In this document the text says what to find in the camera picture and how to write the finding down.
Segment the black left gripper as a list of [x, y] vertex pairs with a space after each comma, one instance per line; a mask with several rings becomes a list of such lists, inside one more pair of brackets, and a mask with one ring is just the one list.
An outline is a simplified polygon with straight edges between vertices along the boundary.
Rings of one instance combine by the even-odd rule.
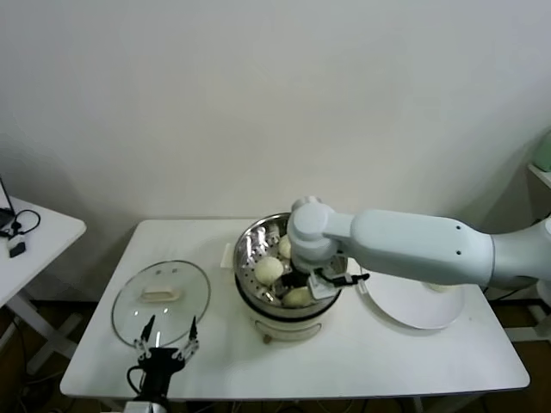
[[166, 398], [172, 376], [185, 367], [185, 361], [199, 349], [196, 317], [193, 317], [189, 329], [188, 341], [180, 349], [149, 347], [149, 339], [155, 316], [145, 324], [139, 338], [133, 341], [138, 354], [138, 368], [143, 373], [143, 383], [139, 390], [140, 398]]

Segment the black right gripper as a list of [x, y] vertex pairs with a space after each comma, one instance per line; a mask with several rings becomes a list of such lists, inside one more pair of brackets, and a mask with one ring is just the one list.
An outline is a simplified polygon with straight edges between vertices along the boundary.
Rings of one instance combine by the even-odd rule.
[[308, 279], [309, 274], [293, 269], [274, 282], [273, 293], [277, 298], [283, 298], [288, 289], [306, 287]]

